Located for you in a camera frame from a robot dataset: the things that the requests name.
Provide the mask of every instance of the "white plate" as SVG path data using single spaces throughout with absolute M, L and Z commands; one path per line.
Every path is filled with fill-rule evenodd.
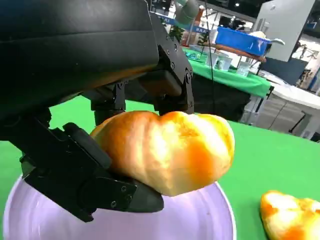
M 219 184 L 164 197 L 156 213 L 98 209 L 84 223 L 26 184 L 21 177 L 8 197 L 4 240 L 235 240 L 236 224 Z

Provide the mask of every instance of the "plastic cup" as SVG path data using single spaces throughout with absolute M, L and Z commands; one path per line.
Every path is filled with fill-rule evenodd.
M 227 56 L 219 56 L 218 69 L 227 72 L 230 68 L 232 58 Z
M 218 61 L 219 55 L 216 53 L 211 53 L 211 59 L 210 59 L 210 54 L 208 55 L 207 59 L 206 59 L 206 64 L 208 66 L 213 66 L 215 67 Z
M 247 77 L 248 73 L 249 73 L 249 69 L 250 69 L 250 63 L 241 61 L 239 63 L 237 70 L 236 70 L 236 73 L 239 75 L 242 75 L 244 77 Z

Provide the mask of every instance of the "screw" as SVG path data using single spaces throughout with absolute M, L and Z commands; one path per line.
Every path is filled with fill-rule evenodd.
M 115 208 L 117 206 L 117 202 L 116 201 L 113 201 L 113 202 L 111 202 L 111 208 Z
M 131 199 L 132 199 L 132 196 L 131 196 L 131 195 L 127 195 L 127 196 L 125 197 L 125 200 L 126 200 L 128 203 L 131 201 Z

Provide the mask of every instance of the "bread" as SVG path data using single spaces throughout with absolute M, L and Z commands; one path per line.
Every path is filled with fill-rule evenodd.
M 320 202 L 279 191 L 261 197 L 262 222 L 270 240 L 320 240 Z
M 113 171 L 166 196 L 212 184 L 228 171 L 235 151 L 228 122 L 209 114 L 124 112 L 91 136 L 112 158 Z

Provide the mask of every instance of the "white table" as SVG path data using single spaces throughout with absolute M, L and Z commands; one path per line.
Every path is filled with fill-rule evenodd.
M 305 139 L 311 139 L 315 132 L 320 129 L 320 97 L 286 84 L 282 79 L 270 73 L 265 74 L 264 77 L 274 86 L 271 94 L 297 106 L 305 114 L 304 119 L 293 134 Z

